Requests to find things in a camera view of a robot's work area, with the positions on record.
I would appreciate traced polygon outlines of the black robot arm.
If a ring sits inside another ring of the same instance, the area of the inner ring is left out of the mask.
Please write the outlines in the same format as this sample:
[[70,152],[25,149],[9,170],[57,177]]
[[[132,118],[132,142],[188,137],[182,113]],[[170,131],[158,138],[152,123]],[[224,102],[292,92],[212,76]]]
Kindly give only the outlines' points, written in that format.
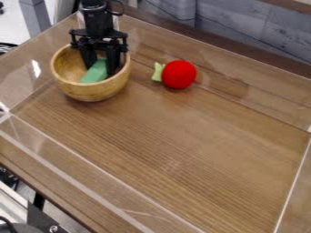
[[70,47],[77,49],[86,68],[97,62],[97,52],[105,53],[106,73],[113,75],[120,66],[120,55],[128,51],[128,34],[114,29],[109,0],[81,0],[80,12],[85,27],[70,29]]

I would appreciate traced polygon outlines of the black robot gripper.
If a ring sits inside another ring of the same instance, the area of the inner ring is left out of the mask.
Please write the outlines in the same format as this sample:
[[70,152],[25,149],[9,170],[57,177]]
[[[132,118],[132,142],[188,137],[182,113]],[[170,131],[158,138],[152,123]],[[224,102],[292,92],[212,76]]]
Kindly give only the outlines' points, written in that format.
[[120,64],[120,52],[128,51],[128,34],[110,30],[104,36],[88,35],[85,29],[70,29],[70,46],[78,48],[80,55],[86,68],[90,68],[97,61],[96,50],[105,51],[106,72],[114,74]]

